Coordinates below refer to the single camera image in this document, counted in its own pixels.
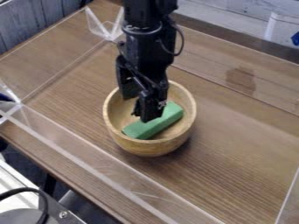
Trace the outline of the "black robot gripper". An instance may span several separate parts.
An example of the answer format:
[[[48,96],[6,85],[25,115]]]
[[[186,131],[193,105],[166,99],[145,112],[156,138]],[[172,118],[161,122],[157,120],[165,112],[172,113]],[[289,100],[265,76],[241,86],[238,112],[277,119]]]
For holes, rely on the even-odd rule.
[[[116,82],[124,100],[136,98],[132,116],[142,123],[158,118],[168,95],[166,68],[176,56],[173,27],[124,27],[125,40],[116,44]]]

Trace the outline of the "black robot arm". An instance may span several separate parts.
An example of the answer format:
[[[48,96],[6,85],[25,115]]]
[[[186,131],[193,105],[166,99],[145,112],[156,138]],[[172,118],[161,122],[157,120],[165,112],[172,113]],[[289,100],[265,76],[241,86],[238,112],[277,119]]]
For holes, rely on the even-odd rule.
[[[166,103],[166,68],[180,53],[169,17],[176,9],[177,0],[124,0],[125,39],[116,44],[116,81],[122,98],[136,99],[132,115],[144,123],[162,115]]]

